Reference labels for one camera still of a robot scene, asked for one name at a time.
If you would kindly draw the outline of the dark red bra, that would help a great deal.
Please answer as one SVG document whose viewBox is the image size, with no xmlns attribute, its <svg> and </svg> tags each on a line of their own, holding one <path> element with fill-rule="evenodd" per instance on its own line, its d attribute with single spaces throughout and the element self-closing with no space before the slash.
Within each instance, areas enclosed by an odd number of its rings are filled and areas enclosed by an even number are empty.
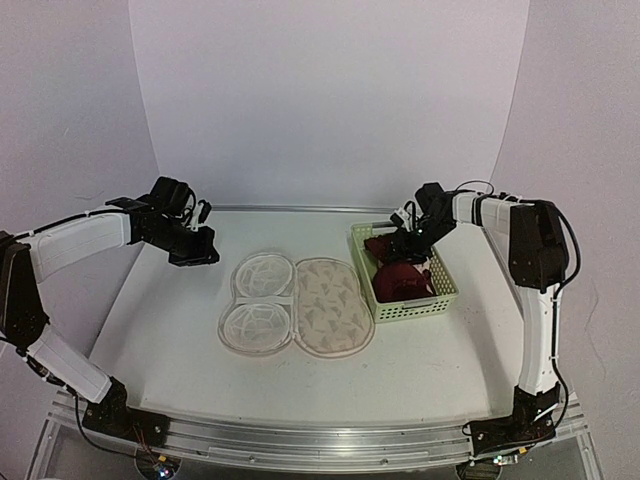
<svg viewBox="0 0 640 480">
<path fill-rule="evenodd" d="M 364 241 L 364 247 L 377 264 L 372 286 L 379 303 L 436 296 L 432 279 L 427 280 L 421 273 L 423 269 L 430 270 L 429 258 L 425 257 L 426 263 L 416 263 L 397 235 L 390 233 L 369 238 Z"/>
</svg>

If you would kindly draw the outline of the floral mesh laundry bag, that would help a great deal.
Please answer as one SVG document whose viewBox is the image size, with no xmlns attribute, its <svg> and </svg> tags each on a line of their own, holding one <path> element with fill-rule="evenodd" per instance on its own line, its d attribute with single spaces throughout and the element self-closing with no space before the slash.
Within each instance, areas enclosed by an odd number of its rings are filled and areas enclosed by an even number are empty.
<svg viewBox="0 0 640 480">
<path fill-rule="evenodd" d="M 357 273 L 337 259 L 257 253 L 235 268 L 230 288 L 217 333 L 239 355 L 270 356 L 294 343 L 316 358 L 345 358 L 374 337 Z"/>
</svg>

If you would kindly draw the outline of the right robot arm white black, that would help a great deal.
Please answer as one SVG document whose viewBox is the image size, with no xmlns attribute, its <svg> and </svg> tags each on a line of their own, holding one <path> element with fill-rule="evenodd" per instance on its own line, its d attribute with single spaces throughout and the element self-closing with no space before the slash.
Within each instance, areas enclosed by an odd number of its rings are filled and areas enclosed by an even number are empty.
<svg viewBox="0 0 640 480">
<path fill-rule="evenodd" d="M 581 268 L 581 253 L 564 214 L 546 200 L 523 199 L 468 183 L 444 190 L 426 183 L 390 216 L 395 227 L 391 257 L 423 260 L 459 224 L 469 224 L 507 240 L 494 255 L 523 321 L 523 360 L 509 415 L 468 422 L 474 457 L 510 452 L 553 439 L 565 411 L 569 388 L 558 367 L 560 303 L 563 290 Z"/>
</svg>

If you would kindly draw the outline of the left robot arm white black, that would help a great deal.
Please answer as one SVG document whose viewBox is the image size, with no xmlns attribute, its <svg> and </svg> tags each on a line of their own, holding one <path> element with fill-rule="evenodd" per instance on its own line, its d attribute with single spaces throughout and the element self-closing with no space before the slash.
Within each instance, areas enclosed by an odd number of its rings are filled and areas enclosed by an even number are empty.
<svg viewBox="0 0 640 480">
<path fill-rule="evenodd" d="M 77 417 L 83 433 L 161 447 L 170 420 L 131 406 L 127 386 L 65 338 L 48 310 L 53 281 L 89 259 L 136 245 L 164 252 L 174 267 L 215 264 L 215 232 L 206 223 L 211 210 L 188 183 L 160 176 L 138 197 L 1 233 L 1 340 L 44 382 L 85 403 Z"/>
</svg>

